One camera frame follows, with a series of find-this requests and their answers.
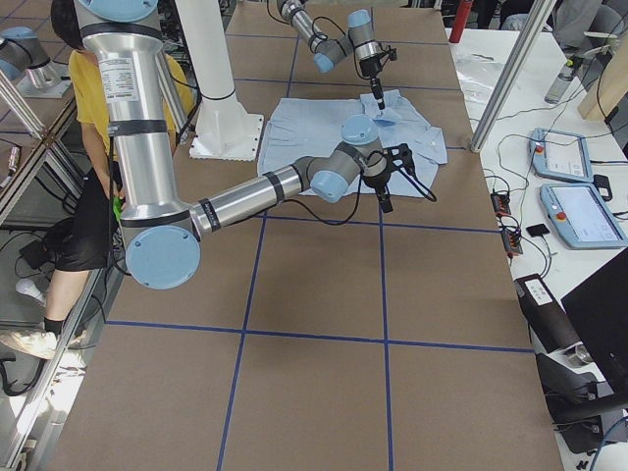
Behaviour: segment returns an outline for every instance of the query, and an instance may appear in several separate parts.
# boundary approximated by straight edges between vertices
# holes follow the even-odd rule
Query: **robotic arm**
[[[24,70],[35,88],[49,88],[61,81],[32,30],[17,26],[0,31],[0,71],[14,80]]]
[[[396,49],[386,49],[373,37],[371,16],[366,10],[357,10],[348,16],[348,34],[338,39],[330,39],[316,26],[303,5],[306,0],[277,0],[277,8],[286,20],[306,41],[310,51],[314,53],[314,63],[318,70],[325,74],[352,52],[360,65],[360,77],[368,79],[371,91],[380,110],[386,105],[382,85],[377,75],[384,69],[388,61],[396,61]]]
[[[342,142],[330,157],[303,157],[196,204],[182,202],[159,92],[156,57],[162,42],[156,4],[127,2],[121,11],[109,1],[75,0],[83,44],[98,58],[110,135],[127,191],[120,218],[127,266],[143,285],[163,289],[184,283],[198,267],[202,236],[310,187],[336,202],[361,175],[386,198],[390,173],[398,169],[393,161],[413,171],[407,146],[383,149],[373,121],[358,115],[345,123]]]

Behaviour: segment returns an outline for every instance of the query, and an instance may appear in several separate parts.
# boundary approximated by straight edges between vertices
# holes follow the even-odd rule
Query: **hand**
[[[105,193],[105,196],[107,197],[107,199],[109,199],[109,191],[110,191],[110,180],[109,177],[99,177],[98,178],[100,180],[100,184],[102,185],[102,190]],[[127,194],[125,192],[124,188],[120,188],[118,189],[118,185],[114,182],[114,186],[113,186],[113,190],[114,190],[114,196],[118,196],[121,200],[125,200]]]
[[[118,197],[122,201],[122,209],[124,210],[127,207],[127,193],[124,188],[118,190]]]

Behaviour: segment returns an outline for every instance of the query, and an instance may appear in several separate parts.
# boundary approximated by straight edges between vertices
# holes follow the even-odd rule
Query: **white table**
[[[495,31],[481,29],[466,29],[460,43],[451,44],[451,52],[456,62],[456,69],[460,73],[466,73],[468,78],[479,79],[482,84],[495,85],[500,71],[505,64],[508,55],[517,38],[515,31]],[[585,96],[579,80],[574,80],[562,101],[570,97],[573,100],[566,104],[551,109],[551,105],[544,101],[544,96],[551,83],[564,63],[564,55],[558,48],[550,33],[541,33],[530,57],[527,60],[517,82],[512,89],[501,113],[501,117],[514,115],[521,110],[546,108],[545,110],[522,113],[513,118],[502,119],[496,122],[493,130],[481,152],[482,163],[486,172],[491,171],[506,179],[511,188],[523,187],[524,181],[505,171],[499,166],[497,146],[508,134],[530,135],[535,128],[552,128],[557,131],[570,131],[584,136],[607,134],[607,126],[602,122],[584,121],[577,111],[577,106]],[[584,82],[593,79],[592,76],[584,76]],[[475,86],[470,81],[461,81],[465,91],[465,104],[472,125],[477,125],[484,112],[488,95],[482,93],[483,86]],[[625,161],[625,157],[612,135],[587,139],[592,160],[601,161]],[[530,159],[528,152],[528,139],[522,137],[508,137],[500,145],[501,163],[507,169],[519,174],[528,174]],[[594,166],[594,173],[607,175],[613,191],[613,199],[608,202],[611,211],[628,210],[628,166]],[[534,170],[528,174],[529,187],[524,191],[511,193],[510,208],[513,216],[519,221],[522,228],[544,223],[552,231],[546,211],[539,197],[539,186],[551,182],[540,179],[534,175]],[[505,189],[505,185],[495,179],[488,179],[488,186],[492,189]],[[628,224],[623,224],[622,229],[628,231]],[[554,234],[546,235],[552,257],[551,269],[545,277],[545,282],[557,299],[579,285],[599,267],[604,265],[618,249],[605,250],[571,250]],[[534,242],[543,251],[546,251],[543,243],[536,237]],[[514,257],[511,265],[513,279],[541,273],[544,267],[544,259],[541,253],[525,240],[522,241],[524,254]],[[550,355],[552,358],[564,363],[564,358],[559,353]],[[576,370],[578,373],[592,371],[601,376],[595,366],[588,366]],[[566,470],[573,470],[581,459],[591,463],[591,457],[572,454],[566,447],[562,437],[557,434],[563,465]],[[604,448],[596,471],[620,471],[626,469],[628,463],[628,445],[617,444]]]

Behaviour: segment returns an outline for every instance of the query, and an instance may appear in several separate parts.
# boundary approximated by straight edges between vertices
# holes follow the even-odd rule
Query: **black computer monitor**
[[[562,305],[613,391],[628,392],[628,249],[565,295]]]
[[[607,383],[562,367],[545,355],[537,363],[549,412],[573,452],[596,447],[628,408],[628,249],[562,298],[565,313]],[[615,429],[610,442],[626,442]]]

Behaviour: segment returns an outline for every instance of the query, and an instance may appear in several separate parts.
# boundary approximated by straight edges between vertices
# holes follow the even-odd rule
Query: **robot arm label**
[[[98,63],[107,103],[137,101],[137,80],[130,58],[104,59]]]

